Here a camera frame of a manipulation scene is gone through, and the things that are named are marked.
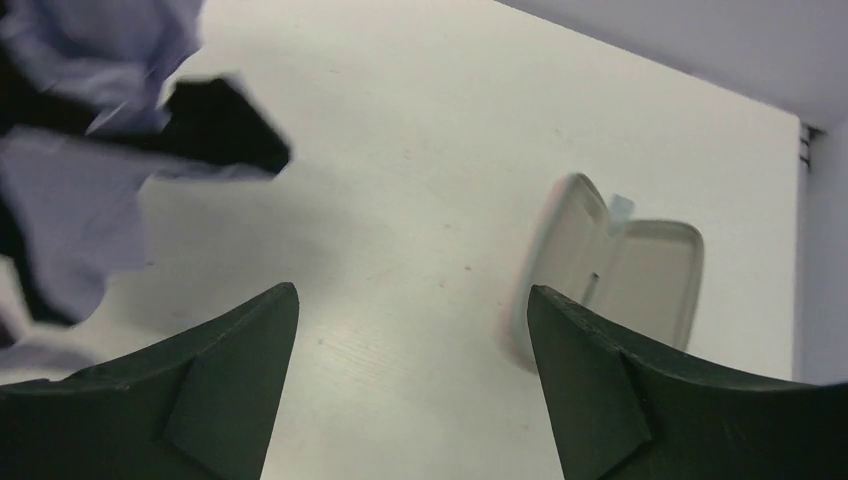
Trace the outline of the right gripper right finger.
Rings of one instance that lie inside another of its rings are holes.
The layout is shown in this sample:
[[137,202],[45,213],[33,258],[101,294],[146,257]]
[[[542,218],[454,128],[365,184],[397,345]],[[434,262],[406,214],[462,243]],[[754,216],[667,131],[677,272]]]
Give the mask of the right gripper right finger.
[[527,320],[567,479],[843,479],[847,387],[725,367],[547,286]]

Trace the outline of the lilac umbrella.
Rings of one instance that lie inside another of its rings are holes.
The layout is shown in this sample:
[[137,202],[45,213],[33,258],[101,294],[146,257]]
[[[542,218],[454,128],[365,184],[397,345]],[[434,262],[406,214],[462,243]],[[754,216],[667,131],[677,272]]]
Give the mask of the lilac umbrella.
[[1,255],[30,318],[72,328],[147,262],[152,178],[266,181],[282,135],[233,81],[177,79],[199,1],[1,5]]

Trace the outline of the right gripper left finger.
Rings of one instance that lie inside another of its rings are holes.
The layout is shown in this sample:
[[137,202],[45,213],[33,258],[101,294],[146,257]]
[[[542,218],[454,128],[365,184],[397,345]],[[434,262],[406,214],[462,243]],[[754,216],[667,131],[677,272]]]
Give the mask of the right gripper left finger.
[[257,479],[299,317],[294,285],[59,381],[1,389],[5,479]]

